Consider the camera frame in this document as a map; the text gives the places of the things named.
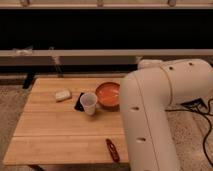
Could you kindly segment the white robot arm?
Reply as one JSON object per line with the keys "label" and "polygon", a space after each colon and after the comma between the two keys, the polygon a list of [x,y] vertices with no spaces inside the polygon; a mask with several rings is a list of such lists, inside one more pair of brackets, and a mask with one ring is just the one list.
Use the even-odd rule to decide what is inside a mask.
{"label": "white robot arm", "polygon": [[127,74],[119,102],[131,171],[180,171],[165,108],[213,90],[213,67],[175,60]]}

